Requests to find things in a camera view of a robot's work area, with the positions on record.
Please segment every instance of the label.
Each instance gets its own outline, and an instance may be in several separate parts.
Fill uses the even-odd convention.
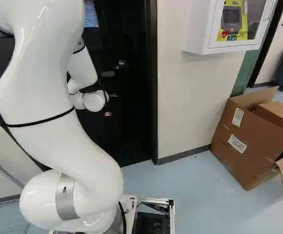
[[[228,143],[235,148],[239,153],[243,154],[247,148],[246,144],[243,144],[240,140],[238,140],[234,135],[231,135]]]
[[[241,121],[243,120],[243,114],[244,114],[243,110],[236,108],[232,124],[240,128]]]

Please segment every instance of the door frame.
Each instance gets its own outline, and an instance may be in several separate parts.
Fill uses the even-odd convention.
[[[158,3],[144,0],[147,79],[150,87],[151,158],[158,164]]]

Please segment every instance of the silver metal ring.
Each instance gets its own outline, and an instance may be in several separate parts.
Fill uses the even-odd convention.
[[[59,178],[56,190],[56,209],[63,221],[80,218],[74,207],[73,190],[75,180],[65,174]]]

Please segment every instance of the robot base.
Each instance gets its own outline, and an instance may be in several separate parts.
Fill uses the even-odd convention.
[[[175,234],[174,200],[124,195],[120,202],[125,211],[127,234]],[[50,231],[49,234],[66,233]]]

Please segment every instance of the baseboard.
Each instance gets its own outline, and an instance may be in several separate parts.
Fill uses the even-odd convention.
[[[0,198],[0,203],[7,202],[7,201],[13,201],[13,200],[19,200],[19,199],[20,199],[20,194],[2,197],[2,198]]]
[[[260,84],[254,84],[253,88],[259,88],[259,87],[264,87],[264,86],[276,86],[276,84],[272,81],[264,82],[264,83],[260,83]]]
[[[199,147],[199,148],[196,148],[196,149],[188,150],[188,151],[181,152],[181,153],[171,155],[171,156],[168,156],[168,157],[159,158],[158,161],[157,161],[157,164],[163,165],[163,164],[166,164],[168,162],[173,162],[173,161],[176,161],[176,160],[184,158],[184,157],[200,154],[200,153],[208,151],[208,150],[210,150],[210,145],[205,145],[205,146],[202,146],[202,147]]]

